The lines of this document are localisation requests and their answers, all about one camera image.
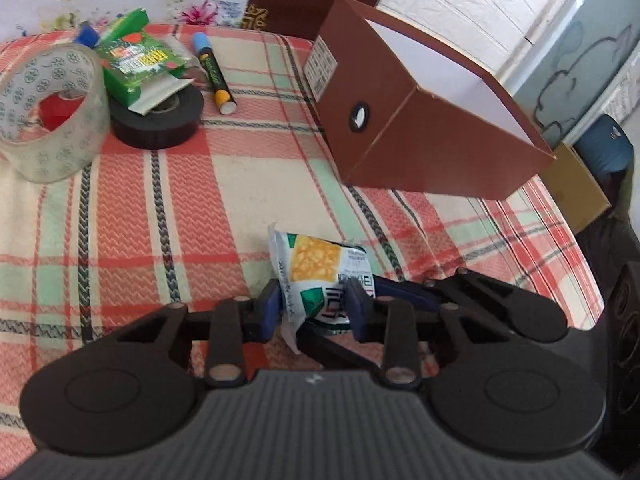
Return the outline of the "white cracker snack packet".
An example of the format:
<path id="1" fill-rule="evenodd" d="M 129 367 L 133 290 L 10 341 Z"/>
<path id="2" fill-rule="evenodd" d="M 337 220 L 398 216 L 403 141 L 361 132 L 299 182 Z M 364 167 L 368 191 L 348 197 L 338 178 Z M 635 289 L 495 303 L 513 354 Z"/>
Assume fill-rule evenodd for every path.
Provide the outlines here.
<path id="1" fill-rule="evenodd" d="M 296 335 L 307 321 L 326 332 L 346 332 L 344 284 L 353 278 L 375 295 L 374 275 L 364 248 L 268 226 L 270 261 L 282 290 L 281 335 L 299 354 Z"/>

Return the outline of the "tan cardboard box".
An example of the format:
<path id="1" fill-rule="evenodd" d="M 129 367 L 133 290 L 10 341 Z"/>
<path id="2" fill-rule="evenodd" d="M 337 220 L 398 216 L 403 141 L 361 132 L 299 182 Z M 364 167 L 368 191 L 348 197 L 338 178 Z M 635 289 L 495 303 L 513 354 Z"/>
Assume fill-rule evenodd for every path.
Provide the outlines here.
<path id="1" fill-rule="evenodd" d="M 561 143 L 554 156 L 555 161 L 541 171 L 540 177 L 570 229 L 577 234 L 604 214 L 611 203 L 574 148 Z"/>

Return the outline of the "brown cardboard shoe box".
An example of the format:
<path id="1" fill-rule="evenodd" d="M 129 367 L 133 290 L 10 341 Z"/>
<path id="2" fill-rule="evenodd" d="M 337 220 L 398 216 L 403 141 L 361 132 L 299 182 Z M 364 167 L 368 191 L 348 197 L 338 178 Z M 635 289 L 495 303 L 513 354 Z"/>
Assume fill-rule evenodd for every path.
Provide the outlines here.
<path id="1" fill-rule="evenodd" d="M 334 0 L 304 74 L 345 184 L 504 200 L 553 162 L 491 73 L 359 1 Z"/>

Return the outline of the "blue tape roll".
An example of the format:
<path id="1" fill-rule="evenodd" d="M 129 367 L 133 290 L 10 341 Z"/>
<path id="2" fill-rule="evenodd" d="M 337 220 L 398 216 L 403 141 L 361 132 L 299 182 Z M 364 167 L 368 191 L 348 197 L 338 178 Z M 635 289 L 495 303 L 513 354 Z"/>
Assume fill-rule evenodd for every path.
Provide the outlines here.
<path id="1" fill-rule="evenodd" d="M 73 43 L 93 49 L 99 41 L 100 34 L 89 23 L 83 22 L 78 28 Z"/>

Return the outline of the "red electrical tape roll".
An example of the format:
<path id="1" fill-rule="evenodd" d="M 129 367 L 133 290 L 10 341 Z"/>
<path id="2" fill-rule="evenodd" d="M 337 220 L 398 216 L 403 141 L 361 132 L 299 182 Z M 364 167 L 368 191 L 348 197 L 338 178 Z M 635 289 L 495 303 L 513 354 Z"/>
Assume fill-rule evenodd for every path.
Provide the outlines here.
<path id="1" fill-rule="evenodd" d="M 43 128 L 55 130 L 75 114 L 85 99 L 85 93 L 64 90 L 47 96 L 38 104 L 38 116 Z"/>

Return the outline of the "black electrical tape roll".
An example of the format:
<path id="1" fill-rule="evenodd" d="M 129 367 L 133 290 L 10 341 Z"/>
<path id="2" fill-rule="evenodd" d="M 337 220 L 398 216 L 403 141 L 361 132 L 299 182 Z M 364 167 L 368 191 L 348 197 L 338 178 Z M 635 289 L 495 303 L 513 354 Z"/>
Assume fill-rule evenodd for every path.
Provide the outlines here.
<path id="1" fill-rule="evenodd" d="M 166 150 L 190 140 L 201 125 L 204 98 L 189 84 L 145 116 L 128 110 L 114 98 L 110 104 L 114 136 L 132 148 Z"/>

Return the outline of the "clear packing tape roll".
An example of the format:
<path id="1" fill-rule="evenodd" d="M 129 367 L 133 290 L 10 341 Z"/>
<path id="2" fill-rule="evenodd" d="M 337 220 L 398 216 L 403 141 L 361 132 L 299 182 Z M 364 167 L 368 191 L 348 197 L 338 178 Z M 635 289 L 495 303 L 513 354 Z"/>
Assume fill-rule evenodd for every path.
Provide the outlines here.
<path id="1" fill-rule="evenodd" d="M 98 55 L 58 44 L 1 79 L 1 154 L 26 180 L 50 183 L 84 169 L 110 130 Z"/>

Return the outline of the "plaid bed blanket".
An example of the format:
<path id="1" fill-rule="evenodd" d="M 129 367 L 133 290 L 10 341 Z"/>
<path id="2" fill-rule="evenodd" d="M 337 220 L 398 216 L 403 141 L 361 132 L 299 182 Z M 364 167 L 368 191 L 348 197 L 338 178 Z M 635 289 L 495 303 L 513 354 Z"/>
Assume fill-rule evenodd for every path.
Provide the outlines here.
<path id="1" fill-rule="evenodd" d="M 507 200 L 348 188 L 306 86 L 306 40 L 210 28 L 238 101 L 206 106 L 185 144 L 135 150 L 107 138 L 92 165 L 52 184 L 1 168 L 1 470 L 34 446 L 18 411 L 40 367 L 172 300 L 207 310 L 270 280 L 267 235 L 366 248 L 396 281 L 466 266 L 553 298 L 588 328 L 603 298 L 551 195 L 530 180 Z"/>

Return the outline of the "green cardboard packet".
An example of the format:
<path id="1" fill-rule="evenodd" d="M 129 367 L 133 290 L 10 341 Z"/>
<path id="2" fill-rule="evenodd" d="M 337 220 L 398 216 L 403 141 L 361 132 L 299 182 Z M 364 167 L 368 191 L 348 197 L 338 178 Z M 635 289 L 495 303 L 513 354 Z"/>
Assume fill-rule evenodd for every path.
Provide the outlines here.
<path id="1" fill-rule="evenodd" d="M 148 34 L 147 24 L 146 11 L 134 9 L 111 22 L 94 47 L 107 92 L 141 116 L 194 83 L 184 76 L 184 58 L 164 40 Z"/>

